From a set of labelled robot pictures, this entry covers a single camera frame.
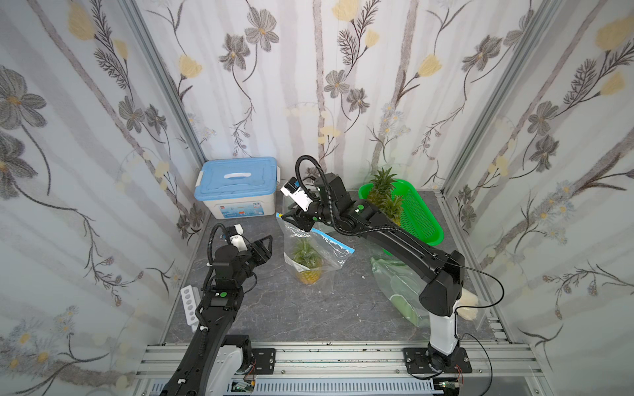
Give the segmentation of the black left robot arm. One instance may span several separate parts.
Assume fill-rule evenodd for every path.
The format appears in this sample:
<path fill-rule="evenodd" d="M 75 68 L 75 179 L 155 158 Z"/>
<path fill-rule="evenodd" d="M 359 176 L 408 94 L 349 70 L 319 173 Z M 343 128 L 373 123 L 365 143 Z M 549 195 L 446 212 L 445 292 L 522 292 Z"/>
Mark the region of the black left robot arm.
<path fill-rule="evenodd" d="M 194 315 L 198 325 L 162 395 L 222 395 L 236 375 L 255 371 L 256 358 L 247 335 L 230 335 L 243 303 L 244 282 L 273 253 L 273 237 L 254 242 L 236 227 L 217 223 L 206 245 L 208 273 Z"/>

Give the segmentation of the pineapple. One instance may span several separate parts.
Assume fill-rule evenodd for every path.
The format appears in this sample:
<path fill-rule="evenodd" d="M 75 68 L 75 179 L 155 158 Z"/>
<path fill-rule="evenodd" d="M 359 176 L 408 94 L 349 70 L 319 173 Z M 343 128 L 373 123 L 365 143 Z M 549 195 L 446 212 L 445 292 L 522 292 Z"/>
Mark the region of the pineapple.
<path fill-rule="evenodd" d="M 371 178 L 372 188 L 368 193 L 367 200 L 375 206 L 380 206 L 385 201 L 390 201 L 394 188 L 393 183 L 396 181 L 395 176 L 396 174 L 392 172 L 392 168 L 380 168 L 373 173 Z"/>
<path fill-rule="evenodd" d="M 292 251 L 292 261 L 297 267 L 298 279 L 305 285 L 313 285 L 320 280 L 323 259 L 310 244 L 310 239 L 299 238 Z"/>
<path fill-rule="evenodd" d="M 379 205 L 383 214 L 385 214 L 393 223 L 401 226 L 401 217 L 403 214 L 403 200 L 401 196 L 384 197 Z"/>

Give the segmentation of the zip-top bag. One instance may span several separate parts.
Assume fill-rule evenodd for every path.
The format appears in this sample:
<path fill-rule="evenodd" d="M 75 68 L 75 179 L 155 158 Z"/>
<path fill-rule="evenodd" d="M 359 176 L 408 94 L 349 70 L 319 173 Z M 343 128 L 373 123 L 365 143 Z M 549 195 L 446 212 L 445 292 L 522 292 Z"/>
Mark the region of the zip-top bag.
<path fill-rule="evenodd" d="M 303 285 L 332 290 L 336 272 L 355 253 L 355 249 L 318 229 L 304 231 L 287 223 L 280 213 L 276 220 L 284 236 L 284 262 L 287 270 Z"/>
<path fill-rule="evenodd" d="M 285 203 L 287 203 L 287 208 L 290 210 L 295 210 L 296 208 L 300 208 L 291 198 L 285 197 Z M 309 210 L 313 209 L 322 209 L 322 218 L 325 216 L 325 204 L 318 198 L 312 198 L 313 203 L 310 205 Z"/>
<path fill-rule="evenodd" d="M 429 312 L 419 301 L 426 283 L 398 260 L 372 257 L 371 269 L 381 292 L 401 315 L 416 328 L 428 327 Z"/>

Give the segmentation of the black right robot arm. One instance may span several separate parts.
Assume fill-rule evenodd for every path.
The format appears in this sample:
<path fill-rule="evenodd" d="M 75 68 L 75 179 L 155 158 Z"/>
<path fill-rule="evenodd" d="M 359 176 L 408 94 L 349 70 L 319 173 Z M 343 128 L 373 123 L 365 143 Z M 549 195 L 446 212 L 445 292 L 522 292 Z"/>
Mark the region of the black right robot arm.
<path fill-rule="evenodd" d="M 445 361 L 454 358 L 460 344 L 457 309 L 465 279 L 462 254 L 432 247 L 396 225 L 369 201 L 353 200 L 342 179 L 325 173 L 310 155 L 297 159 L 295 174 L 282 190 L 297 207 L 282 219 L 304 231 L 320 222 L 339 234 L 365 238 L 406 264 L 425 283 L 419 302 L 429 313 L 429 355 Z"/>

